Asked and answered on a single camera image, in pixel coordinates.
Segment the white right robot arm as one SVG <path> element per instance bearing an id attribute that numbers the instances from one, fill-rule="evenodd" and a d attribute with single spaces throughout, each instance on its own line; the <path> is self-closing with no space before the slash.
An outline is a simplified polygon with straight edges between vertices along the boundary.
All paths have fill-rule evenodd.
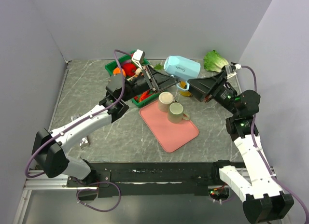
<path id="1" fill-rule="evenodd" d="M 249 180 L 246 180 L 227 160 L 214 163 L 211 179 L 224 182 L 242 201 L 247 220 L 252 224 L 283 219 L 294 204 L 291 194 L 275 181 L 260 142 L 254 116 L 259 112 L 260 95 L 254 90 L 240 94 L 227 81 L 227 73 L 188 80 L 189 92 L 199 101 L 213 99 L 232 116 L 226 119 L 226 129 L 237 147 Z"/>

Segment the beige pink mug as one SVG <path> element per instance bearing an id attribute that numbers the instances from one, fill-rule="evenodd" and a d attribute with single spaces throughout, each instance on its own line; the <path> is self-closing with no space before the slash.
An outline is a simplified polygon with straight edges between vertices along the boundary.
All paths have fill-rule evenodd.
<path id="1" fill-rule="evenodd" d="M 158 109 L 162 112 L 168 112 L 173 102 L 174 96 L 170 92 L 162 92 L 158 97 Z"/>

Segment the light green mug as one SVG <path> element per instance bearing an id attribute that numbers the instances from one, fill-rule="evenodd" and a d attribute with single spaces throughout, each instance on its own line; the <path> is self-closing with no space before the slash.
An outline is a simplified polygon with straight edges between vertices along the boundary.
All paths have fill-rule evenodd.
<path id="1" fill-rule="evenodd" d="M 190 116 L 184 112 L 184 108 L 180 103 L 174 102 L 169 106 L 168 120 L 171 123 L 178 124 L 182 120 L 190 120 Z"/>

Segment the light blue faceted mug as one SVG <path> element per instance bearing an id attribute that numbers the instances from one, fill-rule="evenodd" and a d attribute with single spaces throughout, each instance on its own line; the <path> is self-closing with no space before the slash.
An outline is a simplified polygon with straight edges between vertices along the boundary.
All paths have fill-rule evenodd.
<path id="1" fill-rule="evenodd" d="M 188 80 L 196 79 L 199 76 L 200 69 L 200 63 L 182 56 L 169 56 L 164 63 L 164 71 L 167 74 L 185 82 L 185 88 L 181 88 L 180 84 L 177 84 L 177 87 L 182 91 L 189 90 Z"/>

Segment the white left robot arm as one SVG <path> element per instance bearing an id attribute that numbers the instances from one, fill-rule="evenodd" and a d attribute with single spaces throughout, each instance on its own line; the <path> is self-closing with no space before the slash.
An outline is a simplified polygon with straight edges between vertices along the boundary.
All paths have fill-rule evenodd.
<path id="1" fill-rule="evenodd" d="M 131 81 L 121 74 L 112 75 L 106 85 L 106 96 L 93 109 L 60 128 L 37 132 L 31 158 L 48 178 L 64 174 L 91 186 L 96 179 L 94 169 L 86 160 L 69 158 L 70 148 L 97 129 L 120 119 L 129 109 L 126 101 L 147 90 L 162 92 L 178 82 L 176 77 L 160 73 L 149 64 Z"/>

